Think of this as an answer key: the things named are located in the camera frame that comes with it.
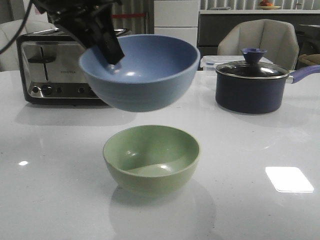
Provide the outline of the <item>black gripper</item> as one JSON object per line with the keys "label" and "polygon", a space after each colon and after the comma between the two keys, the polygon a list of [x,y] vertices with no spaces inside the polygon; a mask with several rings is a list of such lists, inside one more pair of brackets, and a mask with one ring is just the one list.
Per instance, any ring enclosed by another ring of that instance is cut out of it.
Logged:
{"label": "black gripper", "polygon": [[121,6],[121,0],[33,0],[32,3],[83,47],[97,45],[109,64],[116,65],[125,56],[112,20],[113,6]]}

